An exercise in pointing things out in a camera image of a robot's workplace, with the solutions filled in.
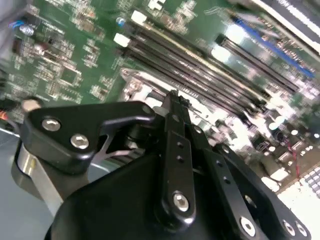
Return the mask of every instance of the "electrolytic capacitor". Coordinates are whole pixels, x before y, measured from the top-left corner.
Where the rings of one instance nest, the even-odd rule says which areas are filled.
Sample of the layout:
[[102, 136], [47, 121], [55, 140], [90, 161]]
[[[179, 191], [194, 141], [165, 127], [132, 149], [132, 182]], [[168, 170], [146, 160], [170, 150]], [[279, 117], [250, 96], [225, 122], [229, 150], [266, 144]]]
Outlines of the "electrolytic capacitor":
[[28, 37], [31, 37], [35, 33], [35, 30], [32, 28], [32, 26], [28, 24], [21, 25], [19, 30]]

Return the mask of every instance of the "mounting hole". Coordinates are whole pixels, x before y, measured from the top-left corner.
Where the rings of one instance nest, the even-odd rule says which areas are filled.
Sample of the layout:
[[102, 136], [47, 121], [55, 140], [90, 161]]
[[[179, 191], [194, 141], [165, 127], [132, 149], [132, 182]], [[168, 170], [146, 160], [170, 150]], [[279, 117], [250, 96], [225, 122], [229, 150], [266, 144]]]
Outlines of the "mounting hole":
[[177, 156], [176, 159], [182, 164], [185, 162], [185, 160], [182, 156]]
[[223, 167], [222, 163], [221, 163], [219, 160], [216, 161], [216, 164], [217, 164], [220, 168]]
[[177, 145], [178, 145], [178, 147], [181, 148], [181, 149], [184, 148], [184, 145], [182, 144], [182, 142], [179, 142], [179, 141], [178, 141]]
[[176, 122], [180, 122], [179, 117], [177, 115], [172, 115], [172, 118], [176, 121]]
[[230, 180], [226, 176], [223, 177], [223, 180], [226, 184], [231, 184]]

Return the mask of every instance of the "silver screw head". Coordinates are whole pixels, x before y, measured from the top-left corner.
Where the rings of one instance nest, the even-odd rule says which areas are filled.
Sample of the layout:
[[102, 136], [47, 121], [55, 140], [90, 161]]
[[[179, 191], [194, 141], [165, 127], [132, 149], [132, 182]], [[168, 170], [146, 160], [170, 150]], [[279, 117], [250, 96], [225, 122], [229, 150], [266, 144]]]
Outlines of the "silver screw head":
[[296, 225], [296, 227], [298, 228], [298, 230], [299, 230], [299, 232], [303, 235], [303, 236], [308, 236], [308, 233], [307, 233], [307, 231], [304, 229], [304, 227], [300, 224], [300, 223], [298, 223], [297, 221], [295, 221], [295, 225]]
[[254, 237], [256, 235], [256, 229], [255, 226], [252, 224], [252, 222], [245, 218], [244, 216], [242, 216], [240, 218], [240, 224], [243, 228], [243, 230], [251, 237]]
[[56, 132], [61, 128], [61, 124], [53, 118], [47, 118], [42, 121], [42, 127], [47, 131]]
[[189, 202], [181, 193], [176, 193], [173, 195], [173, 203], [182, 212], [186, 212], [189, 209]]
[[286, 220], [283, 220], [282, 222], [283, 222], [284, 228], [287, 230], [287, 232], [291, 236], [295, 236], [296, 235], [296, 231], [294, 230], [294, 228]]
[[77, 149], [86, 149], [89, 147], [89, 140], [82, 134], [75, 134], [70, 139], [71, 144]]

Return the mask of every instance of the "capacitor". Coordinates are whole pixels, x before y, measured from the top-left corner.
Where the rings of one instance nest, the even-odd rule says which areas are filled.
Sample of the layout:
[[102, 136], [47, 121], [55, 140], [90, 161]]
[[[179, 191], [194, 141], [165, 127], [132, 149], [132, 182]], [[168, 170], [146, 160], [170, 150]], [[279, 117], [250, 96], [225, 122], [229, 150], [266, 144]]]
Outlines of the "capacitor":
[[31, 37], [35, 33], [35, 30], [32, 28], [32, 26], [27, 24], [21, 25], [19, 30], [28, 37]]
[[126, 23], [126, 20], [122, 17], [118, 17], [115, 22], [118, 24], [118, 26], [123, 27]]

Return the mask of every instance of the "green circuit board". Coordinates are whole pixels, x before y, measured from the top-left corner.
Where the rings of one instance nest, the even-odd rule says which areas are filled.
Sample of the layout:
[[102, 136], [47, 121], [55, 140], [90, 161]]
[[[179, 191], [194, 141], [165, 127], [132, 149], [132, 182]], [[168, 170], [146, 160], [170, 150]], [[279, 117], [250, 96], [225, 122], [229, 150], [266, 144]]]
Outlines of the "green circuit board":
[[[19, 30], [22, 40], [20, 54], [12, 55], [8, 69], [6, 97], [20, 100], [26, 96], [42, 99], [46, 106], [94, 104], [118, 100], [125, 81], [120, 69], [140, 68], [138, 62], [116, 53], [113, 41], [124, 28], [118, 19], [129, 21], [133, 10], [139, 10], [163, 28], [180, 35], [187, 43], [212, 53], [223, 64], [271, 92], [280, 94], [294, 108], [310, 104], [318, 96], [319, 71], [315, 61], [294, 41], [275, 26], [227, 0], [166, 0], [161, 10], [151, 9], [150, 0], [34, 0], [29, 13], [39, 21], [32, 37]], [[249, 24], [264, 31], [268, 39], [288, 56], [309, 69], [314, 78], [306, 77], [287, 64], [230, 19], [230, 12], [246, 15], [256, 21]], [[215, 43], [220, 34], [228, 36], [239, 46], [259, 58], [282, 76], [299, 86], [300, 92], [291, 95], [268, 82], [240, 57], [231, 55]], [[33, 53], [37, 42], [51, 41], [46, 56]]]

